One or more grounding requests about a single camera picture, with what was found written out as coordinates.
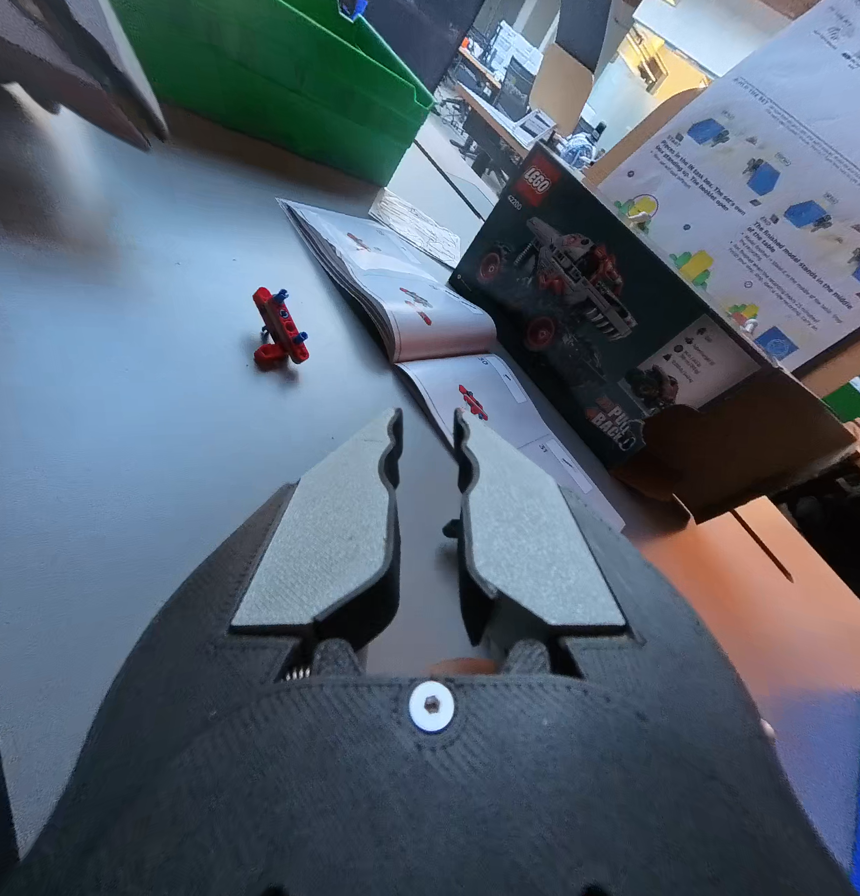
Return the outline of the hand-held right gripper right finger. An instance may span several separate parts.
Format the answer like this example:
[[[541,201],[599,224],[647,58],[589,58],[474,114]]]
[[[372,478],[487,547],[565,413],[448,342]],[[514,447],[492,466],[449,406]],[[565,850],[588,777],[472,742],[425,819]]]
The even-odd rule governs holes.
[[[469,642],[623,634],[627,622],[558,483],[496,431],[453,419],[458,590]]]

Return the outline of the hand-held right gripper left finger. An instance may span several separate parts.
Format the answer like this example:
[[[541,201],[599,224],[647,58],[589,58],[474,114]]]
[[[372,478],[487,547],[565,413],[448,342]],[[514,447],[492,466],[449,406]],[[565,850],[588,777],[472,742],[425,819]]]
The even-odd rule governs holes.
[[[234,633],[365,649],[400,603],[402,410],[384,410],[293,486],[248,575]]]

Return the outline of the red lego assembly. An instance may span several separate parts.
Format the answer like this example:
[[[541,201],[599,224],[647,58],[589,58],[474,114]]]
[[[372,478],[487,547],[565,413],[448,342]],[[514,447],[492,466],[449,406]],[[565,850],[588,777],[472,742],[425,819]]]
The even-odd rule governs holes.
[[[254,363],[260,371],[276,370],[286,363],[303,364],[310,358],[305,346],[308,336],[292,318],[288,299],[285,289],[271,293],[266,287],[259,287],[253,294],[263,321],[261,344],[254,352]]]

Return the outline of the green plastic bin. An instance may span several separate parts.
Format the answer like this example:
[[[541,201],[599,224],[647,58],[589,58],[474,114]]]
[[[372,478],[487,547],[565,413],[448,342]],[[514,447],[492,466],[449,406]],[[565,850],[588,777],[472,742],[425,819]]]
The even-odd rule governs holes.
[[[160,102],[385,186],[434,98],[366,4],[111,3]]]

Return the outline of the lego instruction booklet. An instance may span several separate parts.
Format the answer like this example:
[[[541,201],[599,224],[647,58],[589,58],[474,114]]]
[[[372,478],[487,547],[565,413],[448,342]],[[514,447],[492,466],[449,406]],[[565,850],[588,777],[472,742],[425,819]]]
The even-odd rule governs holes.
[[[492,353],[492,318],[444,285],[427,255],[373,218],[278,198],[326,273],[363,309],[390,363],[450,446],[456,409],[576,492],[617,532],[625,521],[543,420],[518,375]]]

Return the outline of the black lego set box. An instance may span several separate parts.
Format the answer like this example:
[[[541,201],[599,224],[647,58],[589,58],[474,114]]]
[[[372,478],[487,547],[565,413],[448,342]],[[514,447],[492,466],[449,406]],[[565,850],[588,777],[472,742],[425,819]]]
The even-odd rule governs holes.
[[[602,461],[705,521],[838,469],[854,435],[545,145],[450,285]]]

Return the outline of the white sticker sheet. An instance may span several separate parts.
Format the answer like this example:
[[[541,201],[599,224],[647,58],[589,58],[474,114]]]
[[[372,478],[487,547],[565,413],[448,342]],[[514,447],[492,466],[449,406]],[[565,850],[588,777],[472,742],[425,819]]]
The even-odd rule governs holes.
[[[414,248],[453,271],[461,258],[459,236],[424,211],[382,187],[369,214]]]

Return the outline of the green tagged object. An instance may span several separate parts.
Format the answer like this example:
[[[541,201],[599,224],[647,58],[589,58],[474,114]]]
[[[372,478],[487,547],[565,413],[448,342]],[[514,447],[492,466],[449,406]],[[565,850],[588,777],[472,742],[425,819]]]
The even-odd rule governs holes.
[[[860,376],[830,392],[822,401],[841,423],[860,420]]]

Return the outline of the background wooden desk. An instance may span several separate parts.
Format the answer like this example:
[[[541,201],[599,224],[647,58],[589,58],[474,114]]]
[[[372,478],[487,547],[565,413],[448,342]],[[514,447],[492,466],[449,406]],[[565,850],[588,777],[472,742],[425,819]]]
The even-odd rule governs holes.
[[[519,59],[512,58],[497,75],[460,48],[455,79],[456,97],[465,110],[460,125],[465,138],[456,148],[478,176],[493,173],[503,183],[534,146],[557,148],[556,123],[530,106],[535,75]]]

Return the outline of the printed instruction poster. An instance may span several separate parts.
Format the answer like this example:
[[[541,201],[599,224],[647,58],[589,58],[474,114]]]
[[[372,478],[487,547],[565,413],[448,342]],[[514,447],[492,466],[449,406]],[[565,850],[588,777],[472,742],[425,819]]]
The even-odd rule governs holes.
[[[860,1],[820,2],[598,188],[791,372],[860,330]]]

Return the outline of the dark blurred object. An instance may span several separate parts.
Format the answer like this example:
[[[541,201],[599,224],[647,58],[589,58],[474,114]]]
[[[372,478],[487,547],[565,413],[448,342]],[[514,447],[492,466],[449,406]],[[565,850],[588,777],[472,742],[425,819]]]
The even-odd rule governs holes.
[[[49,113],[68,108],[148,151],[169,130],[141,63],[106,1],[0,1],[0,86]]]

